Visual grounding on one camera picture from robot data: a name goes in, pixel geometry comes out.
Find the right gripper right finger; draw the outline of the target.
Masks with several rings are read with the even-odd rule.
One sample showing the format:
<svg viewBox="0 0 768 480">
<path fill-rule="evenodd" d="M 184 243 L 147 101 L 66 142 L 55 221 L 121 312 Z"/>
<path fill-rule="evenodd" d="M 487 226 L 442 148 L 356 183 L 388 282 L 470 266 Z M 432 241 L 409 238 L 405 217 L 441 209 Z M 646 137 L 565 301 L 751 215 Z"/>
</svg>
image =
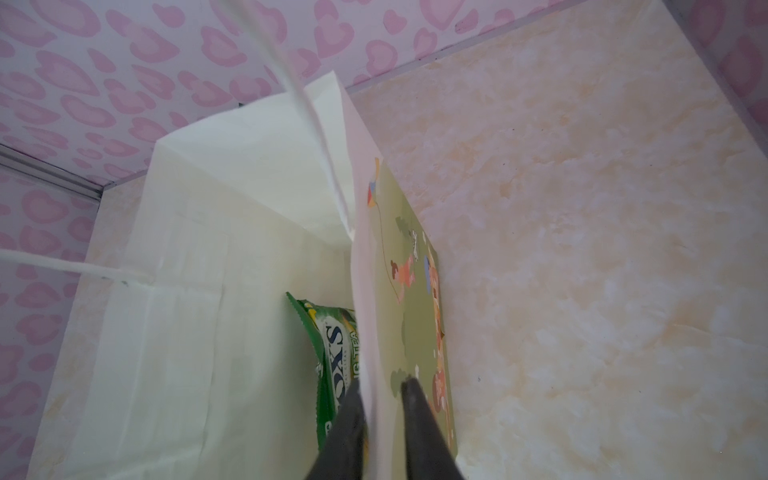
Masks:
<svg viewBox="0 0 768 480">
<path fill-rule="evenodd" d="M 401 384 L 404 410 L 406 471 L 410 480 L 464 480 L 419 381 Z"/>
</svg>

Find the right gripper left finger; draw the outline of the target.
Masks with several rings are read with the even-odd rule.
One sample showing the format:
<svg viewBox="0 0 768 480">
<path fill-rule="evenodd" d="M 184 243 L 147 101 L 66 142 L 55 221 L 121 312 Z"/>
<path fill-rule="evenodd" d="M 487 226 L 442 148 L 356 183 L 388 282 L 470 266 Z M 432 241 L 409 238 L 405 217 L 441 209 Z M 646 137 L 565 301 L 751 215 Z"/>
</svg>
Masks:
<svg viewBox="0 0 768 480">
<path fill-rule="evenodd" d="M 360 382 L 355 379 L 340 403 L 326 442 L 306 480 L 360 480 L 364 470 L 366 427 Z"/>
</svg>

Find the green yellow Fox's bag front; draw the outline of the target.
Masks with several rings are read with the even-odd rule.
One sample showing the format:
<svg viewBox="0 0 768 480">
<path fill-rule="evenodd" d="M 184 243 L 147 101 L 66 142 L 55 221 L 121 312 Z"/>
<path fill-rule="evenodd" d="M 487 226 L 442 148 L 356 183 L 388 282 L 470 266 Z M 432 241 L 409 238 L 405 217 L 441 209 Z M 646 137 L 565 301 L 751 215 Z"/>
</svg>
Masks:
<svg viewBox="0 0 768 480">
<path fill-rule="evenodd" d="M 286 296 L 308 333 L 317 358 L 316 435 L 321 450 L 347 389 L 360 375 L 355 312 Z"/>
</svg>

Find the white paper bag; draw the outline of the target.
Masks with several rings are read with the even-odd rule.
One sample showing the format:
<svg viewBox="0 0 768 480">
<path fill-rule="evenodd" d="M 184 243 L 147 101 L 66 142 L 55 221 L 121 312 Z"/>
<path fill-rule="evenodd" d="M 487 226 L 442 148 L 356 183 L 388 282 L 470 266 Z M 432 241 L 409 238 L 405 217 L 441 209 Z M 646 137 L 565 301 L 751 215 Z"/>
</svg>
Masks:
<svg viewBox="0 0 768 480">
<path fill-rule="evenodd" d="M 116 268 L 3 250 L 110 283 L 59 479 L 305 479 L 317 358 L 286 293 L 355 312 L 362 479 L 408 479 L 401 384 L 382 347 L 369 185 L 380 152 L 334 73 L 304 84 L 248 1 L 226 1 L 283 92 L 154 147 Z"/>
</svg>

